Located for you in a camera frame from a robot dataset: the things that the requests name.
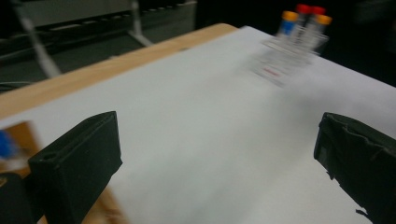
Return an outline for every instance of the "red marker cap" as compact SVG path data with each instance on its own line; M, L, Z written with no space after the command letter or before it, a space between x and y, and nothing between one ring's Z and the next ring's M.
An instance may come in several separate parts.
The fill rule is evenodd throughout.
M305 4L298 4L296 7L296 11L298 13L302 13L302 14L310 14L312 9L311 9L311 6L308 6Z
M324 7L312 7L312 14L314 15L324 15L326 8Z

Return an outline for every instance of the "wooden strip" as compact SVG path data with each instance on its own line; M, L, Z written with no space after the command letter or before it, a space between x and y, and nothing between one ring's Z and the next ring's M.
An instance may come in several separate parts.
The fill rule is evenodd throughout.
M19 90L0 95L0 119L43 105L66 94L87 88L146 63L151 63L181 50L235 31L227 24L217 24L152 47L139 49L118 58L96 63L60 77L44 80Z

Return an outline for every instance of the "orange cap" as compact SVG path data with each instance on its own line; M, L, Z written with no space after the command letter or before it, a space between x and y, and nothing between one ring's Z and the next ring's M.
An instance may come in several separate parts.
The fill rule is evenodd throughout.
M322 25L329 25L332 23L332 18L324 15L317 15L317 22Z
M283 11L282 19L285 21L297 21L298 14L292 11Z

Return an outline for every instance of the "table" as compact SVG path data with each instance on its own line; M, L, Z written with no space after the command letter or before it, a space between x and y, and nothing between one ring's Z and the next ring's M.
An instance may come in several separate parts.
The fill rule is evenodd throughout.
M124 164L109 185L132 223L370 223L313 159L318 123L329 111L396 137L396 89L321 58L280 88L250 72L270 36L249 27L181 46L225 33L134 70L142 51L1 96L0 127L29 119L46 146L116 110Z

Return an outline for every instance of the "clear plastic holder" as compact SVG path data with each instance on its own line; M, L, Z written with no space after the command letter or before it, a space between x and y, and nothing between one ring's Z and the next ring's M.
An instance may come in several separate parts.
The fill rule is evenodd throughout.
M299 68L308 65L326 47L329 37L298 27L292 36L275 36L262 43L265 54L256 57L252 72L283 86Z

